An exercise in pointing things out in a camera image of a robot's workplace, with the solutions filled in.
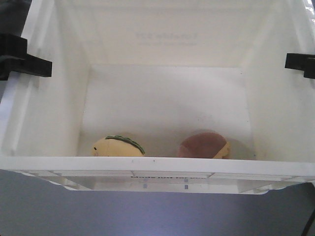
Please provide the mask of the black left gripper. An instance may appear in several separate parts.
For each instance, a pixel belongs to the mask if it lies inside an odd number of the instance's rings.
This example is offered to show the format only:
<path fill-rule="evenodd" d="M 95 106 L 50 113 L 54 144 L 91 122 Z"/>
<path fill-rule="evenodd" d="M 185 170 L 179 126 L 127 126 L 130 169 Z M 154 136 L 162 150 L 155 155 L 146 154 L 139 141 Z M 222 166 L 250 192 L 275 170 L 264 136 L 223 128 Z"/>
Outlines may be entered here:
<path fill-rule="evenodd" d="M 52 76 L 52 62 L 27 54 L 28 41 L 8 33 L 0 34 L 0 80 L 19 72 L 40 77 Z"/>

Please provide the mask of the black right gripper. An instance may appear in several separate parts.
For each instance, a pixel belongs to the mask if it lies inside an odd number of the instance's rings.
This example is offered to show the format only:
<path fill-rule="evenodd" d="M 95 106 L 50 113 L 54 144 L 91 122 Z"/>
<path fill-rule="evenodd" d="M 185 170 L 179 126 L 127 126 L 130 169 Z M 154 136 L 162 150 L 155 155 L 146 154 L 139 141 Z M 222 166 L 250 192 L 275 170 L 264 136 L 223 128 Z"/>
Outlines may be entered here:
<path fill-rule="evenodd" d="M 304 78 L 315 79 L 315 56 L 312 54 L 287 53 L 284 67 L 304 71 Z"/>

